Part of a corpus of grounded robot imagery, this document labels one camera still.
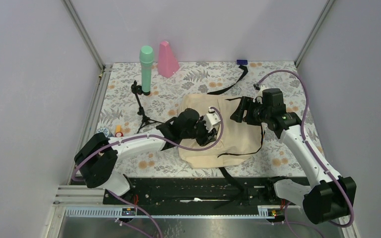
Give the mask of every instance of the green bottle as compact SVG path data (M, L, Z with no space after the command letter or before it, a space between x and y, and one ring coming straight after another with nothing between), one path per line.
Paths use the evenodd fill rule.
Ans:
M148 96L151 92L151 67L154 62L154 51L151 46L143 46L139 53L141 62L141 85L142 92Z

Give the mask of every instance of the mini tripod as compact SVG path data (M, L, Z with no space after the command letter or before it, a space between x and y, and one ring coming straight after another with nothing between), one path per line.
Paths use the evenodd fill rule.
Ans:
M133 82L132 86L130 87L131 91L133 94L135 94L135 98L136 100L138 101L138 105L139 105L139 109L138 109L138 115L142 116L142 120L141 120L141 125L139 126L139 129L138 129L138 132L139 133L141 131L142 128L144 128L145 126L148 126L148 125L151 125L151 124L154 124L154 123L160 123L162 124L162 122L159 122L157 120L153 120L149 117L147 117L145 115L145 111L144 111L144 108L142 107L141 105L141 101L139 100L139 97L138 97L138 94L141 95L142 94L142 86L141 85L138 85L136 80Z

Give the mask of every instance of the yellow object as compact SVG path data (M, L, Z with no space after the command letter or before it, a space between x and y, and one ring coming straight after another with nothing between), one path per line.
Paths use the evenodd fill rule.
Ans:
M115 134L118 133L118 132L122 132L122 127L121 127L121 125L117 125L117 126L116 126Z

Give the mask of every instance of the tabletop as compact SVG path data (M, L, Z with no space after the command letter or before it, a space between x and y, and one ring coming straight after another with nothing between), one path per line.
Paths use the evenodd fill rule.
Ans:
M181 62L180 69L172 77L158 74L157 64L152 67L151 94L140 96L147 116L167 121L178 113L183 96L191 93L206 94L228 87L242 74L235 62ZM297 72L292 61L249 62L248 74L242 81L223 95L256 95L253 84L265 74L287 69ZM113 134L116 125L122 126L124 135L135 134L141 123L137 115L138 103L130 90L133 81L141 82L139 63L115 63L110 75L97 129L107 127ZM300 82L288 73L276 73L264 81L268 88L280 88L288 112L296 112L300 118L305 108L305 95ZM141 130L147 131L156 125ZM318 134L310 112L305 129L313 143L322 152ZM305 176L302 168L286 145L279 142L274 133L266 129L262 149L238 166L226 167L235 177ZM222 177L218 169L192 169L180 159L177 148L136 157L118 159L115 170L129 177Z

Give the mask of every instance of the gray wall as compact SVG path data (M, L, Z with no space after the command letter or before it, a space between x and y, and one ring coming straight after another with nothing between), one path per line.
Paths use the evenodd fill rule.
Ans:
M381 0L336 1L299 72L327 159L357 183L360 234L381 237Z
M72 0L105 63L170 42L179 61L294 60L326 0Z
M98 69L60 0L0 0L0 238L37 238Z

